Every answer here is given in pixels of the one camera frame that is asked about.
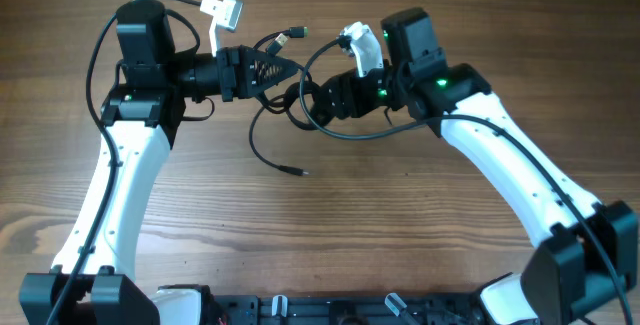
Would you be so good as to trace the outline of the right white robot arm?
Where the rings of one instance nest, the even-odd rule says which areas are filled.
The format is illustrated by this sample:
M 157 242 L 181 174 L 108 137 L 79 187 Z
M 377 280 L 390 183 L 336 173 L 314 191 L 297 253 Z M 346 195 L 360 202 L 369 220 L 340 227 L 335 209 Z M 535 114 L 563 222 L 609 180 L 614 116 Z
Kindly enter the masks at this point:
M 559 169 L 517 126 L 471 65 L 451 65 L 430 16 L 410 8 L 383 33 L 356 22 L 336 44 L 355 61 L 314 102 L 325 121 L 406 109 L 456 148 L 511 207 L 534 249 L 524 270 L 490 281 L 463 320 L 476 324 L 568 324 L 585 320 L 637 283 L 639 223 L 624 202 L 602 203 Z

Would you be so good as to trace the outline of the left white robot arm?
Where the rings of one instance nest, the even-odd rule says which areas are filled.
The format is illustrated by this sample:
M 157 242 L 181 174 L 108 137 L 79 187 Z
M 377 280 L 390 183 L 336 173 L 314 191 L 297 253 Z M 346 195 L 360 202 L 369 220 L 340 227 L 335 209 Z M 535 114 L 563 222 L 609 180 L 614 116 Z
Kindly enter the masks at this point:
M 91 117 L 100 155 L 81 211 L 45 273 L 30 273 L 19 302 L 31 324 L 227 324 L 230 316 L 203 285 L 169 285 L 147 295 L 135 284 L 136 246 L 154 182 L 187 119 L 188 102 L 262 99 L 297 64 L 282 46 L 304 27 L 254 47 L 177 51 L 165 0 L 132 0 L 107 22 L 122 57 L 114 85 Z

